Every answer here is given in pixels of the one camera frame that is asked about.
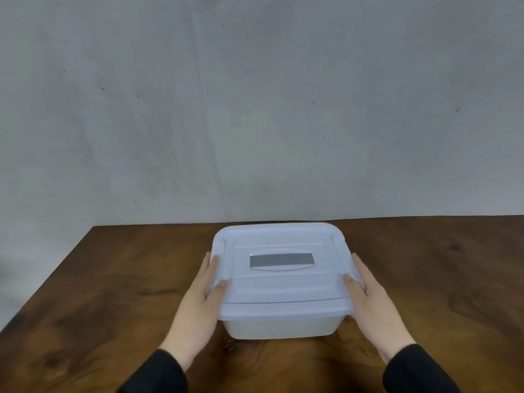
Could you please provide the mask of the person's left hand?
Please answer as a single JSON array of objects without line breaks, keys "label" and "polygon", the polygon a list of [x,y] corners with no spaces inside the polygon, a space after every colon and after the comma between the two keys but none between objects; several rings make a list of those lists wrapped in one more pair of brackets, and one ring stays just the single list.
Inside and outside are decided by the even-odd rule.
[{"label": "person's left hand", "polygon": [[215,287],[212,283],[218,266],[219,257],[211,257],[207,270],[210,282],[192,282],[161,345],[182,346],[194,352],[195,358],[205,348],[213,336],[219,317],[219,312],[209,312],[204,305],[206,294]]}]

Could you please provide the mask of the person's right hand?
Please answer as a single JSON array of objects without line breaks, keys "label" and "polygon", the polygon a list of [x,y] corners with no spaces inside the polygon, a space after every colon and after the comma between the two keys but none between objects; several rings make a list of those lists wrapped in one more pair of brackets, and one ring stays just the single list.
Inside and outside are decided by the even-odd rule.
[{"label": "person's right hand", "polygon": [[352,260],[360,275],[366,299],[362,307],[353,307],[352,317],[363,335],[376,348],[387,364],[398,351],[416,343],[385,289],[373,276],[361,258],[352,253]]}]

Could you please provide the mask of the white plastic box lid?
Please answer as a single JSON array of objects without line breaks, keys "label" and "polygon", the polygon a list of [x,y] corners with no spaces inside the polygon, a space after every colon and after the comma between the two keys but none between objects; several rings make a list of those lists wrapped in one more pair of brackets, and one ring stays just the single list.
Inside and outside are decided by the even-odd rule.
[{"label": "white plastic box lid", "polygon": [[213,285],[228,282],[221,321],[350,315],[343,276],[364,286],[344,235],[329,223],[228,226],[216,233],[211,256],[219,257]]}]

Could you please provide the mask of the translucent white plastic storage box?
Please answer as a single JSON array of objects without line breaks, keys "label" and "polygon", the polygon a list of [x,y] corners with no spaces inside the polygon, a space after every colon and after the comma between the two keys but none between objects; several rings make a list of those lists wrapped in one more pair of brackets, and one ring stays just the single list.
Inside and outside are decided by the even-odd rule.
[{"label": "translucent white plastic storage box", "polygon": [[333,334],[345,316],[286,320],[223,321],[227,333],[237,340],[278,340],[323,337]]}]

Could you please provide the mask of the person's right forearm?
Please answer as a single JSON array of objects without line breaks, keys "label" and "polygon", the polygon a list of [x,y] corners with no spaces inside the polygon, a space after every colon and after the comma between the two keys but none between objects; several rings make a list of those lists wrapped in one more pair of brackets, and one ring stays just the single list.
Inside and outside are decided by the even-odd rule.
[{"label": "person's right forearm", "polygon": [[402,348],[383,373],[387,393],[462,393],[455,381],[419,345]]}]

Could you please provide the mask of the person's left forearm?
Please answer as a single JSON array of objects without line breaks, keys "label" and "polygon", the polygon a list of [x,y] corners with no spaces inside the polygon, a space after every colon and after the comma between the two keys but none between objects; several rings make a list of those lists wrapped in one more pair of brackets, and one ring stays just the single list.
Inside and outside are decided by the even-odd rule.
[{"label": "person's left forearm", "polygon": [[163,343],[115,393],[188,393],[186,371],[195,353]]}]

